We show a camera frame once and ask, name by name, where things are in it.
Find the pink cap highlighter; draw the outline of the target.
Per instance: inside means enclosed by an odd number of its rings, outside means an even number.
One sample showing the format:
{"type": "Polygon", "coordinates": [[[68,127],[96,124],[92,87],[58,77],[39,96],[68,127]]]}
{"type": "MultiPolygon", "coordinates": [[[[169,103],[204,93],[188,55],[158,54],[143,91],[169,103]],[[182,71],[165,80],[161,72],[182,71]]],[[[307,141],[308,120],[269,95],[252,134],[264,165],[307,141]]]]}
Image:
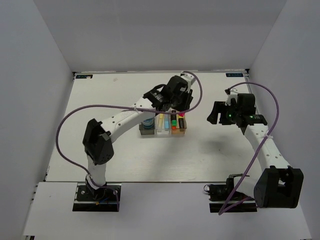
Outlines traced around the pink cap highlighter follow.
{"type": "Polygon", "coordinates": [[[186,128],[186,126],[185,126],[185,114],[184,113],[179,113],[177,115],[177,119],[178,119],[179,129],[182,131],[183,129],[186,128]]]}

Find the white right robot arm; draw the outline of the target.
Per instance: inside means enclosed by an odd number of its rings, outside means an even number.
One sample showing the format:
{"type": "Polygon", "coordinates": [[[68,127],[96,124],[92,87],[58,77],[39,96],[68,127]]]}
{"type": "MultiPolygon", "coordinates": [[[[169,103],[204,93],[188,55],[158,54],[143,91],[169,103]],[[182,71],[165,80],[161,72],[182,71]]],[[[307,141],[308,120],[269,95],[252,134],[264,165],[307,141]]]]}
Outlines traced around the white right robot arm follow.
{"type": "Polygon", "coordinates": [[[276,146],[265,117],[256,113],[251,93],[230,94],[227,101],[216,101],[212,110],[221,125],[236,125],[251,144],[261,168],[259,177],[230,175],[226,195],[236,200],[243,194],[255,200],[259,208],[294,209],[299,203],[304,174],[293,168],[276,146]]]}

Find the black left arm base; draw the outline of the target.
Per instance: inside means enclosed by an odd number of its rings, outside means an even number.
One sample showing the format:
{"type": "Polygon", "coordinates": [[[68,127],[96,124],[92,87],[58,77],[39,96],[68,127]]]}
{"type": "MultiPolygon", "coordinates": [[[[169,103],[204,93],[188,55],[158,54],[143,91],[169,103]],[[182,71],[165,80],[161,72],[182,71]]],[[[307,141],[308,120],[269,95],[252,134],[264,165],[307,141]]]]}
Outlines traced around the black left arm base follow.
{"type": "Polygon", "coordinates": [[[120,209],[121,185],[111,184],[108,189],[95,189],[78,184],[73,201],[73,212],[118,212],[120,209]]]}

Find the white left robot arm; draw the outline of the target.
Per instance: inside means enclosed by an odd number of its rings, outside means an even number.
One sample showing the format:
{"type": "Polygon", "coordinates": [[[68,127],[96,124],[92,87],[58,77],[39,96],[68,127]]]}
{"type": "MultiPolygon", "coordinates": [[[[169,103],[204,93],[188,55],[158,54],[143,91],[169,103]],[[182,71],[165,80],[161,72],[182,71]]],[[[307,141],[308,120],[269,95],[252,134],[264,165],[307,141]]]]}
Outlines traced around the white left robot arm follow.
{"type": "Polygon", "coordinates": [[[102,121],[93,118],[87,123],[82,144],[88,159],[85,181],[90,196],[96,200],[105,196],[106,164],[114,156],[113,143],[128,130],[157,115],[175,116],[194,110],[190,106],[192,85],[199,81],[194,73],[183,71],[168,83],[147,91],[131,107],[119,106],[119,113],[102,121]]]}

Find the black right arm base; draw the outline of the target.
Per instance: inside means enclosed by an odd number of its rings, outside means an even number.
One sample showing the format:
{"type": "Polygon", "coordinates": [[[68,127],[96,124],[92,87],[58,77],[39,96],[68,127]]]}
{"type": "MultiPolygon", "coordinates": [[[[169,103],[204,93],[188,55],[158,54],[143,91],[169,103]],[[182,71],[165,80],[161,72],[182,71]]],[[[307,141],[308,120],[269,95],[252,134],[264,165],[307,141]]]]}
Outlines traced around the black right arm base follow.
{"type": "MultiPolygon", "coordinates": [[[[206,184],[203,191],[209,196],[210,213],[218,213],[229,194],[234,189],[234,178],[241,177],[243,174],[230,174],[223,183],[206,184]]],[[[241,204],[230,208],[226,213],[256,213],[257,206],[253,198],[247,199],[241,204]]]]}

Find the green cap highlighter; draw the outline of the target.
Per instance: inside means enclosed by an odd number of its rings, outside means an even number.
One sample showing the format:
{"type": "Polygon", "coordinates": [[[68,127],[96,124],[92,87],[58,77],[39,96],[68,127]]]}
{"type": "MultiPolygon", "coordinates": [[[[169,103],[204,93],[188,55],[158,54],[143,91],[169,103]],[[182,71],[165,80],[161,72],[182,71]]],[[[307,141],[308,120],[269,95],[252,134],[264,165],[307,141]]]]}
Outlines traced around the green cap highlighter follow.
{"type": "Polygon", "coordinates": [[[171,110],[170,122],[171,122],[171,127],[173,126],[177,127],[177,111],[176,110],[171,110]]]}

